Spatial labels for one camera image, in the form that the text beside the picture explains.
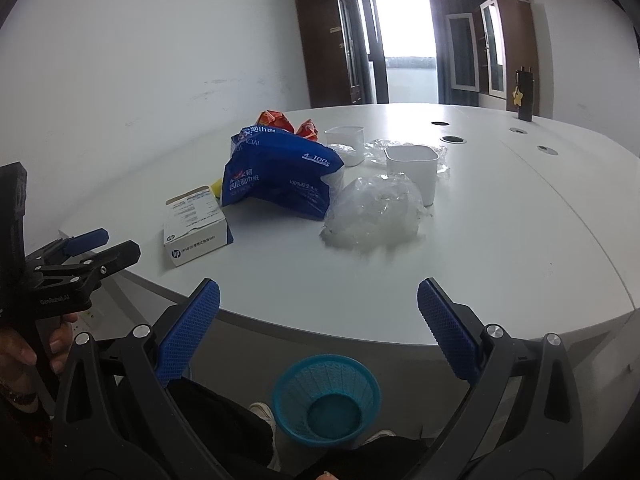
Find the hand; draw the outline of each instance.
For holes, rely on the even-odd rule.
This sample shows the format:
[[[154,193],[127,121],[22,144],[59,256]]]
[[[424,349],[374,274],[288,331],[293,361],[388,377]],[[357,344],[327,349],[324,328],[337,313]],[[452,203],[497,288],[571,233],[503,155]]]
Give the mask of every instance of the hand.
[[[73,340],[71,323],[78,320],[78,314],[62,316],[60,327],[55,329],[49,338],[49,346],[53,357],[51,369],[59,374],[65,368],[66,358]],[[12,328],[0,328],[0,380],[11,384],[20,384],[24,393],[25,367],[36,364],[36,354],[27,342]]]

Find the white cardboard box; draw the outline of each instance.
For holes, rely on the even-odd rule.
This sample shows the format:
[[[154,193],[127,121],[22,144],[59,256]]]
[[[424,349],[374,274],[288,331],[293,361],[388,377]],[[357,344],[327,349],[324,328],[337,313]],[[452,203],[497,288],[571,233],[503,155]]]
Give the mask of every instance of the white cardboard box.
[[[166,201],[164,248],[175,266],[234,241],[209,186]]]

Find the crumpled red wrapper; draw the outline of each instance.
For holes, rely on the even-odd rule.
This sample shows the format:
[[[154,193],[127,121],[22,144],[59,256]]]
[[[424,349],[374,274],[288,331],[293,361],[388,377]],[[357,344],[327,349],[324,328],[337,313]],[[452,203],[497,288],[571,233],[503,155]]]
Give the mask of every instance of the crumpled red wrapper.
[[[300,124],[300,127],[296,131],[293,129],[292,124],[282,112],[265,110],[260,114],[260,117],[258,117],[256,124],[260,124],[260,126],[273,126],[274,128],[281,128],[294,135],[303,137],[307,140],[312,140],[313,142],[316,142],[316,140],[318,140],[318,129],[311,119],[308,119]]]

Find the black pants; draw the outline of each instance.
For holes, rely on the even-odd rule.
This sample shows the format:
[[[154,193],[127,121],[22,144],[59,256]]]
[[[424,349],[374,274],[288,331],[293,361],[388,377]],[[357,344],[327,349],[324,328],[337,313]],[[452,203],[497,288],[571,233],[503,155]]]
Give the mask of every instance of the black pants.
[[[184,378],[168,389],[193,431],[235,480],[292,480],[267,468],[272,434],[261,418]],[[426,449],[423,440],[382,437],[358,449],[330,450],[296,480],[316,480],[324,471],[338,480],[401,480]]]

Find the blue textured pad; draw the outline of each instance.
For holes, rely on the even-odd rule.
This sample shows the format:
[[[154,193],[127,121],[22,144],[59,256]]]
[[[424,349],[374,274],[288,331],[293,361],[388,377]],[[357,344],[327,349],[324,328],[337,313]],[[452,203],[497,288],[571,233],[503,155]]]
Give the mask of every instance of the blue textured pad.
[[[480,349],[440,293],[424,280],[418,287],[418,309],[429,325],[456,377],[474,384],[480,375]]]
[[[78,254],[92,251],[96,247],[102,247],[108,241],[109,233],[105,229],[96,229],[95,231],[69,238],[63,252],[65,256],[78,256]]]
[[[220,288],[207,283],[158,347],[156,377],[162,384],[181,377],[220,308]]]

